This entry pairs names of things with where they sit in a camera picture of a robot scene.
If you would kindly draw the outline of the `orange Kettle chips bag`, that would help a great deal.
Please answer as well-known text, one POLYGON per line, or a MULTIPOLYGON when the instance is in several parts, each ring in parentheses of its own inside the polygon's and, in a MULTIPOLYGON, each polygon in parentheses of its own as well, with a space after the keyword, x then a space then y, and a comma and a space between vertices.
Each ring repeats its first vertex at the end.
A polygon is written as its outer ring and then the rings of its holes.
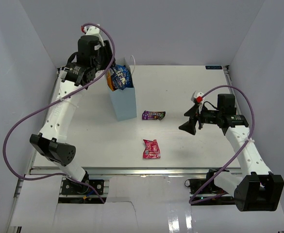
POLYGON ((114 85, 113 85, 110 72, 107 73, 107 75, 106 75, 106 80, 107 80, 107 85, 108 85, 108 87, 110 88, 110 90, 111 90, 111 91, 115 91, 115 87, 114 87, 114 85))

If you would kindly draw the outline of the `blue snack bag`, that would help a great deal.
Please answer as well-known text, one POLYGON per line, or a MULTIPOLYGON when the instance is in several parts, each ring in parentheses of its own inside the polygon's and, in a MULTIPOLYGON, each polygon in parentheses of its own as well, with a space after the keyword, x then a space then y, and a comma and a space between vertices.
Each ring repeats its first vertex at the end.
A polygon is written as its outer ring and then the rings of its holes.
POLYGON ((131 73, 125 66, 115 65, 111 67, 108 72, 111 74, 115 90, 133 88, 134 85, 131 73))

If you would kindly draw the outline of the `purple Skittles packet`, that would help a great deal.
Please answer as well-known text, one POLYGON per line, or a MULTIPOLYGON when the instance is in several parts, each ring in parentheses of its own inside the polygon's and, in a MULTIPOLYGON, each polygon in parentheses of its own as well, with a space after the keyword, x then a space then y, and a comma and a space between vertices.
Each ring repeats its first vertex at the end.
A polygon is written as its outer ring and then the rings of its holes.
POLYGON ((162 120, 165 116, 165 111, 144 111, 142 114, 142 120, 162 120))

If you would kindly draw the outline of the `red pink candy packet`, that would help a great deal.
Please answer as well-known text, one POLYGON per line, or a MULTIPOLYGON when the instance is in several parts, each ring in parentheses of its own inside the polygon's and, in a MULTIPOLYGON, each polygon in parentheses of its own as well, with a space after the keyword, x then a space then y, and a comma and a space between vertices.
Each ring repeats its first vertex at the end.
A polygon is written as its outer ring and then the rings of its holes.
POLYGON ((143 140, 145 143, 145 150, 143 152, 143 159, 160 159, 161 152, 159 149, 159 145, 156 139, 153 141, 143 140))

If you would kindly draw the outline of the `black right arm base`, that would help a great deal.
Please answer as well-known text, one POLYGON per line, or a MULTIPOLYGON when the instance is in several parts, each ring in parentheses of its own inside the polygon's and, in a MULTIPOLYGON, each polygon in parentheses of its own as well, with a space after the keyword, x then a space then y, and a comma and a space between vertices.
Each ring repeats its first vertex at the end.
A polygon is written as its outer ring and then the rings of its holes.
MULTIPOLYGON (((206 178, 191 178, 185 180, 184 185, 189 190, 190 198, 205 182, 206 178)), ((191 206, 235 205, 233 197, 213 183, 208 184, 201 190, 192 202, 194 203, 191 203, 191 206)))

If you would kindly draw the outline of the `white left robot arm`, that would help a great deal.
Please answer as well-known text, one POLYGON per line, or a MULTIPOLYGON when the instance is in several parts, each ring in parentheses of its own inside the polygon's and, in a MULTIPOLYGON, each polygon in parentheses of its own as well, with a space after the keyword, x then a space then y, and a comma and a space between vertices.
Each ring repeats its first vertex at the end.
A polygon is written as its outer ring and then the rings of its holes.
POLYGON ((89 188, 86 171, 74 157, 76 148, 66 143, 67 132, 86 85, 91 83, 96 73, 105 70, 112 60, 108 40, 99 35, 83 35, 78 40, 78 50, 58 70, 61 80, 57 103, 51 108, 46 123, 38 134, 30 137, 31 145, 47 160, 54 163, 71 180, 72 188, 79 194, 89 188))

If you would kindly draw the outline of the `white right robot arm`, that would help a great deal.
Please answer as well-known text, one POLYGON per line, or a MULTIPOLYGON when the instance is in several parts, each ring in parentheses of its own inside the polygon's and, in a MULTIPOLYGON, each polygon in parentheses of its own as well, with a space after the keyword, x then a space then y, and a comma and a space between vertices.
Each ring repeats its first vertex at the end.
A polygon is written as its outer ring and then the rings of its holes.
POLYGON ((237 114, 235 96, 219 94, 214 110, 205 107, 203 93, 194 93, 191 100, 194 105, 184 116, 189 120, 179 129, 195 135, 204 124, 217 125, 231 144, 235 158, 238 160, 242 179, 235 177, 226 166, 210 169, 206 182, 194 191, 190 204, 199 203, 195 200, 197 194, 207 189, 210 193, 227 193, 234 199, 237 209, 246 211, 276 211, 284 187, 281 175, 273 174, 263 161, 246 118, 237 114))

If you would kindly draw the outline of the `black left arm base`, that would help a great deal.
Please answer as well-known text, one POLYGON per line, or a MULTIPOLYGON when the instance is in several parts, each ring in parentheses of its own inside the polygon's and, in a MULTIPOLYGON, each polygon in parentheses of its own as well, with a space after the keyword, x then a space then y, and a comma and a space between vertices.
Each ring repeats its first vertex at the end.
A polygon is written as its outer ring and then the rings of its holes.
MULTIPOLYGON (((104 197, 104 180, 89 180, 86 182, 97 191, 103 201, 106 201, 106 197, 104 197)), ((65 204, 103 204, 93 189, 68 179, 62 182, 58 202, 65 204)))

